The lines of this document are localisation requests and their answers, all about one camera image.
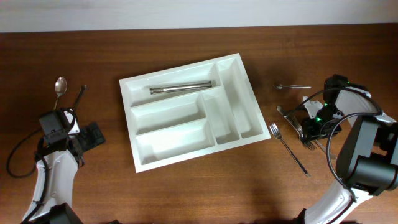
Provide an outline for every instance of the wood grain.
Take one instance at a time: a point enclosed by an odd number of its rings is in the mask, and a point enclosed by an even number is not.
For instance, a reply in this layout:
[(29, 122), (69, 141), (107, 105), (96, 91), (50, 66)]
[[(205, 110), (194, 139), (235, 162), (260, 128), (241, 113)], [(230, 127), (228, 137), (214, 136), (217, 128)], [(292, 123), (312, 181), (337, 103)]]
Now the wood grain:
[[(266, 122), (278, 125), (312, 178), (275, 139), (136, 174), (118, 80), (236, 52)], [(0, 223), (18, 223), (28, 209), (37, 174), (12, 179), (6, 159), (52, 109), (57, 77), (68, 82), (60, 106), (88, 85), (79, 123), (97, 121), (107, 140), (86, 153), (75, 177), (73, 209), (84, 223), (274, 223), (312, 206), (333, 181), (321, 150), (303, 148), (276, 106), (292, 108), (339, 73), (367, 86), (398, 119), (397, 62), (398, 24), (0, 34)], [(278, 91), (274, 82), (313, 88)], [(333, 140), (336, 154), (349, 126), (343, 129)], [(31, 168), (37, 138), (18, 151), (14, 172)], [(398, 190), (347, 219), (396, 223)]]

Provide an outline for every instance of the silver spoon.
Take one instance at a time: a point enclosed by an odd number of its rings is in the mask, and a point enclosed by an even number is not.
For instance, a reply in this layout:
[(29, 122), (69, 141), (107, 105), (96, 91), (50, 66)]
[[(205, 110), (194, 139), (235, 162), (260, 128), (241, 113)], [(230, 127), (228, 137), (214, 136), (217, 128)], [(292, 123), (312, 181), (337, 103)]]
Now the silver spoon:
[(311, 86), (302, 86), (302, 85), (288, 85), (288, 86), (285, 86), (285, 85), (282, 85), (282, 84), (279, 84), (279, 83), (274, 83), (274, 87), (276, 89), (278, 89), (278, 90), (281, 90), (283, 88), (311, 88)]
[(57, 93), (57, 100), (55, 100), (54, 109), (57, 108), (58, 99), (67, 91), (67, 80), (63, 77), (59, 77), (55, 82), (55, 92)]

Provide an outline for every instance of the white wall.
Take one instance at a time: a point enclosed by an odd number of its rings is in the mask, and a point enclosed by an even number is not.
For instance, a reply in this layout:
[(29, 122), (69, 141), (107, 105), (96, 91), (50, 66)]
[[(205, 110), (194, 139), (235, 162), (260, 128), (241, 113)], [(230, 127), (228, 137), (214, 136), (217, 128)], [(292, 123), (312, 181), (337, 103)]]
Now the white wall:
[(0, 0), (0, 32), (398, 22), (395, 0)]

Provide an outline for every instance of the fork tines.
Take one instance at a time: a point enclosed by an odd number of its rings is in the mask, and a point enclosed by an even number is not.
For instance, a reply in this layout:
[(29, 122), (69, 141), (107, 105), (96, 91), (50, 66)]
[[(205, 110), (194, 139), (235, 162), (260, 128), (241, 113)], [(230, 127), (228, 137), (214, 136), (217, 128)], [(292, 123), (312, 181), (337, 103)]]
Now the fork tines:
[(278, 127), (276, 126), (275, 123), (272, 123), (269, 126), (269, 129), (271, 130), (271, 133), (274, 135), (275, 138), (278, 138), (278, 135), (280, 134)]
[(316, 150), (317, 148), (311, 142), (303, 143), (304, 147), (308, 148), (309, 150)]

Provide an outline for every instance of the fork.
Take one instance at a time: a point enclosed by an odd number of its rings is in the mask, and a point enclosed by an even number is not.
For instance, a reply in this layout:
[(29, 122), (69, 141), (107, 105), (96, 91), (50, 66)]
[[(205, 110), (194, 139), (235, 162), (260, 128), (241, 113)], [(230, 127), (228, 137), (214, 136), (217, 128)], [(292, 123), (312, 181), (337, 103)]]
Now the fork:
[(290, 153), (290, 155), (293, 157), (294, 161), (297, 163), (298, 166), (300, 166), (301, 170), (304, 172), (304, 174), (307, 177), (311, 177), (311, 175), (305, 170), (304, 166), (301, 164), (301, 162), (296, 158), (296, 156), (293, 154), (292, 150), (290, 150), (290, 148), (286, 145), (285, 141), (282, 139), (282, 134), (280, 133), (278, 127), (276, 126), (275, 123), (273, 123), (272, 125), (269, 126), (269, 129), (271, 130), (272, 135), (274, 135), (274, 137), (276, 139), (279, 139), (282, 144), (286, 147), (286, 149), (288, 150), (288, 152)]
[(303, 146), (306, 147), (307, 149), (314, 151), (317, 149), (310, 141), (309, 142), (302, 142)]

